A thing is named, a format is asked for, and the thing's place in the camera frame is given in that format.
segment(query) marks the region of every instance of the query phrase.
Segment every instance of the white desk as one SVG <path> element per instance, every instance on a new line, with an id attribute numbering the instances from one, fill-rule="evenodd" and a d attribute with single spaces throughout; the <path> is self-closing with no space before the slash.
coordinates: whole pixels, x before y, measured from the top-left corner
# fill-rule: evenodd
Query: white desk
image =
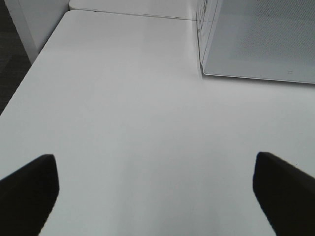
<path id="1" fill-rule="evenodd" d="M 274 236 L 270 151 L 315 174 L 314 86 L 203 78 L 194 21 L 70 11 L 0 116 L 0 178 L 56 156 L 43 236 Z"/>
<path id="2" fill-rule="evenodd" d="M 70 9 L 196 20 L 197 0 L 71 0 Z"/>

